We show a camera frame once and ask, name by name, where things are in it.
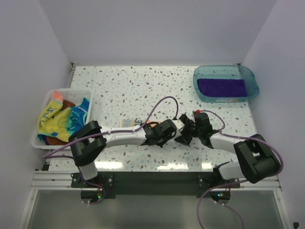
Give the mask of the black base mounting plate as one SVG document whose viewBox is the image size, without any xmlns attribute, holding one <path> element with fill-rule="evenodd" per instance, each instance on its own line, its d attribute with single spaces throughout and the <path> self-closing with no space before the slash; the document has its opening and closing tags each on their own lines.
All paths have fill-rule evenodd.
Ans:
<svg viewBox="0 0 305 229">
<path fill-rule="evenodd" d="M 83 200 L 98 200 L 105 190 L 106 199 L 118 195 L 196 196 L 209 188 L 228 185 L 214 172 L 98 172 L 97 177 L 83 181 L 79 173 L 71 174 L 71 187 L 81 189 Z"/>
</svg>

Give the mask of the colourful printed towel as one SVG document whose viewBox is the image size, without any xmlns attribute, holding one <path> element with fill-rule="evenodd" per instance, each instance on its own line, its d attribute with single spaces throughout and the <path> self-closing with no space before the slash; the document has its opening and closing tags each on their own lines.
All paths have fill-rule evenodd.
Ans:
<svg viewBox="0 0 305 229">
<path fill-rule="evenodd" d="M 124 130 L 136 130 L 141 129 L 144 126 L 154 127 L 157 124 L 160 124 L 160 122 L 148 120 L 145 123 L 144 120 L 140 119 L 122 119 L 119 128 Z"/>
</svg>

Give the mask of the white plastic laundry basket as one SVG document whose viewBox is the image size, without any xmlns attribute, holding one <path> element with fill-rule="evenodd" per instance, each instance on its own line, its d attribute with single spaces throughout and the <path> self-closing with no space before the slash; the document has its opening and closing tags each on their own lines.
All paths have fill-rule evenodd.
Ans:
<svg viewBox="0 0 305 229">
<path fill-rule="evenodd" d="M 62 98 L 63 100 L 68 100 L 71 101 L 75 104 L 75 106 L 79 106 L 82 103 L 83 98 L 86 98 L 89 100 L 90 105 L 89 105 L 89 109 L 88 109 L 88 115 L 87 115 L 87 119 L 86 119 L 86 123 L 87 124 L 89 122 L 90 119 L 90 114 L 91 114 L 91 109 L 92 109 L 92 102 L 93 102 L 93 92 L 91 92 L 90 90 L 80 90 L 80 89 L 70 89 L 70 88 L 62 88 L 62 89 L 55 89 L 55 90 L 51 90 L 47 93 L 44 102 L 42 104 L 42 111 L 44 110 L 44 108 L 47 106 L 47 104 L 50 102 L 50 100 L 52 98 Z M 71 135 L 73 135 L 74 131 L 69 131 L 69 129 L 67 128 L 67 131 L 69 133 L 69 137 Z M 54 137 L 45 137 L 45 141 L 40 141 L 37 138 L 37 127 L 34 129 L 34 133 L 31 137 L 31 145 L 34 148 L 37 149 L 57 149 L 62 145 L 67 144 L 68 142 L 63 142 L 57 138 Z"/>
</svg>

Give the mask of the blue towel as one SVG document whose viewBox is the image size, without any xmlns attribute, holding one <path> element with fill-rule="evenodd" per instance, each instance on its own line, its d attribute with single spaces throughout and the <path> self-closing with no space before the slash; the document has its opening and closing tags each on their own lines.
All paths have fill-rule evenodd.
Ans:
<svg viewBox="0 0 305 229">
<path fill-rule="evenodd" d="M 82 103 L 79 106 L 74 106 L 71 108 L 69 122 L 67 123 L 67 128 L 69 131 L 76 132 L 85 126 L 89 105 L 89 100 L 83 98 Z"/>
</svg>

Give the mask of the purple towel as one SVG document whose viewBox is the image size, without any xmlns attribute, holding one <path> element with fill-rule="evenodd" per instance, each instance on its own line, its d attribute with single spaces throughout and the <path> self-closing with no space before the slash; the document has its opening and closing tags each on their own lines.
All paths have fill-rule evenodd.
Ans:
<svg viewBox="0 0 305 229">
<path fill-rule="evenodd" d="M 198 79 L 199 91 L 208 97 L 247 97 L 242 79 Z"/>
</svg>

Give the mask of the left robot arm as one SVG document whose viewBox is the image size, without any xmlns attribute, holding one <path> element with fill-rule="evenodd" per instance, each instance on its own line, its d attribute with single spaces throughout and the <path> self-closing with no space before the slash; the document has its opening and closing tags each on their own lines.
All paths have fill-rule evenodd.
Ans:
<svg viewBox="0 0 305 229">
<path fill-rule="evenodd" d="M 97 121 L 91 121 L 69 137 L 69 146 L 83 183 L 94 187 L 99 181 L 94 161 L 104 149 L 123 145 L 162 147 L 183 127 L 178 119 L 121 128 L 101 127 Z"/>
</svg>

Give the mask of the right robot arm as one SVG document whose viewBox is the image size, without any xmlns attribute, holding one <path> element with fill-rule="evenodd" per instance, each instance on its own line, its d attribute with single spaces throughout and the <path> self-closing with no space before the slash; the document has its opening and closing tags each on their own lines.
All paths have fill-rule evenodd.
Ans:
<svg viewBox="0 0 305 229">
<path fill-rule="evenodd" d="M 282 158 L 261 135 L 243 137 L 225 134 L 222 129 L 213 129 L 208 113 L 200 110 L 194 112 L 193 117 L 190 119 L 183 114 L 173 119 L 180 133 L 175 138 L 176 142 L 188 146 L 193 138 L 197 138 L 202 145 L 233 153 L 238 159 L 237 162 L 224 162 L 214 167 L 209 187 L 237 186 L 243 181 L 255 184 L 283 170 Z"/>
</svg>

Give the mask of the teal translucent plastic bin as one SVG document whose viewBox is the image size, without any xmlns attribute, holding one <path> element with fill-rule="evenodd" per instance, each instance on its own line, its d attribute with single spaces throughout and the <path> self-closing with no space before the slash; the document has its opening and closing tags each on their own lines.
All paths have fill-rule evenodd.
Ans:
<svg viewBox="0 0 305 229">
<path fill-rule="evenodd" d="M 208 97 L 203 95 L 198 88 L 198 79 L 242 79 L 245 81 L 247 97 Z M 259 94 L 253 72 L 240 65 L 206 65 L 195 69 L 193 73 L 193 87 L 198 97 L 207 103 L 236 103 L 252 100 Z"/>
</svg>

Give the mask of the yellow green patterned towel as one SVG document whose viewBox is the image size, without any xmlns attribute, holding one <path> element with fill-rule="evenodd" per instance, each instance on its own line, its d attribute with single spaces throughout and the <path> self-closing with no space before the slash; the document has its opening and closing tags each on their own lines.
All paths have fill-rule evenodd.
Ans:
<svg viewBox="0 0 305 229">
<path fill-rule="evenodd" d="M 62 110 L 63 99 L 52 98 L 40 114 L 37 121 L 37 138 L 45 141 L 45 137 L 54 137 L 68 142 L 69 133 L 66 128 L 71 108 Z"/>
</svg>

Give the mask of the brown towel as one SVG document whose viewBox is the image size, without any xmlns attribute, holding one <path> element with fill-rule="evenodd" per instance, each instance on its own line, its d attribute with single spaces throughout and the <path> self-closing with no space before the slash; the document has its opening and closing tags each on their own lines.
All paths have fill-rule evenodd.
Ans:
<svg viewBox="0 0 305 229">
<path fill-rule="evenodd" d="M 74 106 L 75 104 L 73 102 L 68 100 L 63 100 L 61 111 L 65 110 L 66 108 L 74 107 Z"/>
</svg>

